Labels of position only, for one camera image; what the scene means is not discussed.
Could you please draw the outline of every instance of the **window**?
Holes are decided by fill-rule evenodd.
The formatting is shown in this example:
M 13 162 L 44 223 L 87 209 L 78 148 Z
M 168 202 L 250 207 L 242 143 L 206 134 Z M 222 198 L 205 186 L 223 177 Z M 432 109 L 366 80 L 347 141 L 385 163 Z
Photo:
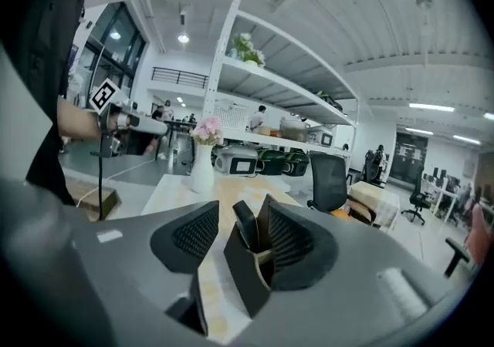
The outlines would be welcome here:
M 129 96 L 144 45 L 145 41 L 126 5 L 108 5 L 93 27 L 77 67 L 78 71 L 86 72 L 81 74 L 86 77 L 81 92 L 81 99 L 87 96 L 86 104 L 82 101 L 80 106 L 89 107 L 93 91 L 93 87 L 90 87 L 91 79 L 95 87 L 100 86 L 105 79 L 111 79 Z

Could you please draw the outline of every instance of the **wire basket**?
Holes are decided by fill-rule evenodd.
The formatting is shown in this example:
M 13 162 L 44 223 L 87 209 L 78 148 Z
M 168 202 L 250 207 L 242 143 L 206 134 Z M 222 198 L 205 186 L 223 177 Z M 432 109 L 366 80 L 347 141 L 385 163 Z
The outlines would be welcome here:
M 226 101 L 215 102 L 215 115 L 222 123 L 222 127 L 245 130 L 249 123 L 247 107 Z

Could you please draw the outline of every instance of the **black metal railing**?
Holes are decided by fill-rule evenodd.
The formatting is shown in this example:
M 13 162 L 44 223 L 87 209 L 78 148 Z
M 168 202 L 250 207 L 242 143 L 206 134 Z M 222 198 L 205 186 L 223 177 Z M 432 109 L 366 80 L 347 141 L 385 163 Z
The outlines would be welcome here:
M 151 79 L 153 81 L 163 81 L 164 83 L 205 88 L 208 84 L 209 77 L 194 72 L 183 72 L 181 70 L 165 69 L 164 67 L 154 67 Z

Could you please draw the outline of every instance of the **chair base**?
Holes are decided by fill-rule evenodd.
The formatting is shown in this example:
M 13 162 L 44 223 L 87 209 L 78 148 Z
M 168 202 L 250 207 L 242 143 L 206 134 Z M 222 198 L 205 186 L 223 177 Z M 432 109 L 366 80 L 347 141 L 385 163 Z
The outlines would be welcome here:
M 415 217 L 419 217 L 419 218 L 422 220 L 422 225 L 424 225 L 424 224 L 425 224 L 425 219 L 424 219 L 424 218 L 422 218 L 422 216 L 421 216 L 421 214 L 418 212 L 418 210 L 415 210 L 415 209 L 403 210 L 401 213 L 402 213 L 402 214 L 403 214 L 403 213 L 413 214 L 413 217 L 410 219 L 410 222 L 412 222 L 412 223 L 413 223 L 413 221 L 414 221 Z

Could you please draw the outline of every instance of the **fluorescent light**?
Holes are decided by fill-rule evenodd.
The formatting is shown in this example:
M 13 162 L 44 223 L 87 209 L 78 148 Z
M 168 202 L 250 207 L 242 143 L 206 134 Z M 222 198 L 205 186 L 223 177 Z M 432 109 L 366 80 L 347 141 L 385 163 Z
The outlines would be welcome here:
M 423 133 L 423 134 L 431 134 L 433 135 L 433 132 L 429 132 L 428 130 L 420 130 L 420 129 L 414 129 L 414 128 L 405 128 L 408 132 L 416 132 L 416 133 Z
M 457 140 L 465 141 L 466 143 L 477 144 L 478 146 L 482 144 L 478 140 L 469 139 L 468 137 L 456 136 L 456 135 L 454 135 L 453 137 Z
M 449 111 L 450 113 L 455 111 L 455 107 L 436 106 L 434 104 L 410 103 L 409 106 L 413 109 L 436 109 L 439 111 Z
M 111 37 L 113 40 L 120 40 L 120 37 L 122 37 L 122 36 L 120 35 L 120 33 L 119 33 L 119 32 L 114 31 L 114 32 L 111 32 L 111 33 L 110 33 L 110 37 Z
M 190 39 L 188 38 L 188 36 L 187 36 L 185 33 L 184 33 L 184 34 L 182 34 L 182 35 L 179 35 L 179 36 L 177 37 L 177 39 L 178 39 L 178 41 L 179 41 L 179 42 L 181 42 L 182 44 L 187 44 L 187 43 L 188 43 L 188 41 L 190 40 Z

